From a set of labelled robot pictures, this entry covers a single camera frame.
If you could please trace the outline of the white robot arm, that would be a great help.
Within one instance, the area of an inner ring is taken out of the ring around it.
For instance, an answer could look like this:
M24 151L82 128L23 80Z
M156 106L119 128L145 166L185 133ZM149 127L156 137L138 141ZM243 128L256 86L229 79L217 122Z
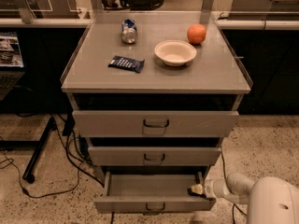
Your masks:
M192 185L188 192L245 204L246 224L299 224L299 188L277 177L253 181L240 173L231 173L226 179L208 179Z

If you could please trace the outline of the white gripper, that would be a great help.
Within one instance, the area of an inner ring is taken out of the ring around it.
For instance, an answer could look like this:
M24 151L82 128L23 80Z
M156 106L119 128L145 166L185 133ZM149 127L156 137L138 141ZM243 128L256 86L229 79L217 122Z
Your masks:
M224 179L209 179L204 182L204 185L196 184L188 188L188 194L191 196L203 196L208 198L224 198L229 189Z

